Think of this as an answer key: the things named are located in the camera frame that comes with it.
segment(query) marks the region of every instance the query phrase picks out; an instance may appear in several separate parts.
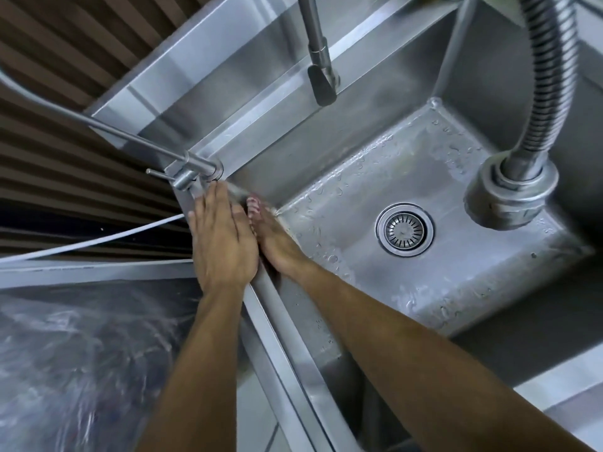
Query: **forearm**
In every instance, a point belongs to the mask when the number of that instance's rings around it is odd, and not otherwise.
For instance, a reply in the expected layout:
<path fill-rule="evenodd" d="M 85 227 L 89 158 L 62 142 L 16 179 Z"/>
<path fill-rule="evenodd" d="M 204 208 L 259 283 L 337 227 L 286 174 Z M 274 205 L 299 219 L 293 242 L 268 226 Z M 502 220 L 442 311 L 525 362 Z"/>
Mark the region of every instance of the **forearm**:
<path fill-rule="evenodd" d="M 235 452 L 237 332 L 242 297 L 242 288 L 219 288 L 201 300 L 138 452 Z"/>
<path fill-rule="evenodd" d="M 314 263 L 293 277 L 427 452 L 590 450 L 432 330 Z"/>

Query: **plastic sheet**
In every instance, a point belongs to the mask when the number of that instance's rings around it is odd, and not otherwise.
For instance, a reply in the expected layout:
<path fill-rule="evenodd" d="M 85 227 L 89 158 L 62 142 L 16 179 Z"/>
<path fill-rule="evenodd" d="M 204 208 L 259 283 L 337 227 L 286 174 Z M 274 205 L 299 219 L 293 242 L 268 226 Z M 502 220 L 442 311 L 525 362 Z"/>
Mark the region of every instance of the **plastic sheet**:
<path fill-rule="evenodd" d="M 195 280 L 0 291 L 0 450 L 132 450 L 199 297 Z"/>

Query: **faucet spout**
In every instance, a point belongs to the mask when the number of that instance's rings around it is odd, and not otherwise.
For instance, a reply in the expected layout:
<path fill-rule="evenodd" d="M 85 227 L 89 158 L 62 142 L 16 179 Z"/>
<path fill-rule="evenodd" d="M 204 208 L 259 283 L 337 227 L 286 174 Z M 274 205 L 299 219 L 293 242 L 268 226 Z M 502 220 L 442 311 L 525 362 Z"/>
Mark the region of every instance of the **faucet spout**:
<path fill-rule="evenodd" d="M 308 38 L 308 49 L 312 65 L 307 75 L 312 84 L 314 98 L 319 106 L 329 106 L 337 99 L 340 77 L 333 69 L 327 38 L 323 35 L 316 0 L 298 0 Z"/>

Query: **sink drain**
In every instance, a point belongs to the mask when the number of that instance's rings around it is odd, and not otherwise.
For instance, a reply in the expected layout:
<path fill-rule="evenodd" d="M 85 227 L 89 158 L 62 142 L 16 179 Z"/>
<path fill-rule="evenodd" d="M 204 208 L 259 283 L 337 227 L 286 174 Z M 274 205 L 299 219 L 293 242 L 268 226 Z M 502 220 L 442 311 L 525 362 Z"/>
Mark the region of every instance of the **sink drain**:
<path fill-rule="evenodd" d="M 418 256 L 433 241 L 431 219 L 410 203 L 395 204 L 381 212 L 376 231 L 383 248 L 400 257 Z"/>

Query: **hand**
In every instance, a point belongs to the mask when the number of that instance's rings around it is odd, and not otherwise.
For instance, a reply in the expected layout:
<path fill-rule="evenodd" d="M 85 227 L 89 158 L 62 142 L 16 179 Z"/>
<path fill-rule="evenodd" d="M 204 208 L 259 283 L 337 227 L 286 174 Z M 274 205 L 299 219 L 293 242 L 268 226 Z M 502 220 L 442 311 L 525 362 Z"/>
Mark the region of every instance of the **hand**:
<path fill-rule="evenodd" d="M 247 212 L 263 254 L 277 271 L 295 280 L 305 266 L 312 265 L 312 261 L 257 197 L 247 199 Z"/>
<path fill-rule="evenodd" d="M 230 204 L 224 182 L 212 182 L 188 213 L 195 272 L 203 293 L 240 288 L 258 271 L 258 243 L 239 204 Z"/>

